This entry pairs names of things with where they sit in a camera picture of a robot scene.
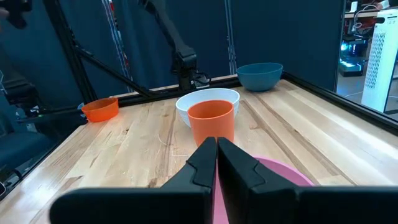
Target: wooden table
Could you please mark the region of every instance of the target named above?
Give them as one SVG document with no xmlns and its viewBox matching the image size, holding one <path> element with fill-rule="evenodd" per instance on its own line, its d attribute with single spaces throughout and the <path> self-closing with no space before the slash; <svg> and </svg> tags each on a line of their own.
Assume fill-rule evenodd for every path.
<svg viewBox="0 0 398 224">
<path fill-rule="evenodd" d="M 398 183 L 398 138 L 282 80 L 241 94 L 235 143 L 297 168 L 317 185 Z M 0 223 L 48 223 L 51 203 L 79 187 L 158 187 L 197 148 L 177 99 L 120 109 L 80 126 L 0 202 Z"/>
</svg>

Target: black metal frame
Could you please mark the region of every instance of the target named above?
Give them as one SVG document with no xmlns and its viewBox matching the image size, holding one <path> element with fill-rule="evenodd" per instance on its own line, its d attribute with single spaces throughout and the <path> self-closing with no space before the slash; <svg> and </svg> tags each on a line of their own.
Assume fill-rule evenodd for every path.
<svg viewBox="0 0 398 224">
<path fill-rule="evenodd" d="M 137 85 L 136 83 L 124 77 L 117 71 L 113 70 L 112 68 L 109 68 L 107 65 L 105 65 L 98 59 L 94 58 L 94 56 L 91 53 L 83 49 L 78 44 L 62 12 L 59 0 L 43 0 L 43 2 L 47 14 L 49 15 L 50 21 L 65 51 L 65 56 L 68 59 L 69 64 L 72 68 L 73 76 L 75 77 L 76 83 L 81 91 L 81 94 L 83 95 L 83 98 L 85 99 L 85 103 L 89 103 L 93 100 L 96 100 L 96 94 L 90 84 L 90 81 L 88 80 L 86 71 L 81 62 L 81 58 L 84 58 L 93 65 L 96 65 L 97 67 L 103 69 L 112 77 L 124 82 L 126 85 L 128 85 L 129 87 L 138 92 L 138 94 L 136 95 L 120 97 L 119 98 L 120 107 L 176 98 L 197 90 L 197 89 L 181 90 L 180 88 L 176 87 L 164 90 L 150 91 L 145 89 L 144 87 Z M 353 113 L 359 116 L 360 118 L 371 122 L 372 124 L 375 124 L 376 126 L 379 126 L 393 134 L 398 135 L 398 122 L 393 120 L 392 118 L 389 118 L 388 116 L 380 114 L 378 111 L 372 110 L 371 108 L 367 108 L 357 103 L 353 103 L 330 90 L 326 90 L 318 86 L 312 85 L 308 82 L 305 82 L 293 76 L 292 74 L 285 72 L 282 78 L 298 86 L 301 86 L 302 88 L 322 97 L 323 99 L 329 101 L 330 103 L 333 103 L 334 105 L 339 106 L 344 110 L 349 111 L 350 113 Z M 237 77 L 233 77 L 233 78 L 225 78 L 216 81 L 211 81 L 209 86 L 206 88 L 219 88 L 219 87 L 233 88 L 237 86 L 241 86 L 241 84 Z M 71 112 L 79 113 L 78 110 L 69 109 L 65 111 L 59 111 L 54 116 L 64 116 L 65 114 Z M 28 120 L 29 122 L 34 122 L 34 120 L 36 119 L 39 118 L 29 118 Z M 25 119 L 19 122 L 25 123 L 27 122 L 27 120 Z"/>
</svg>

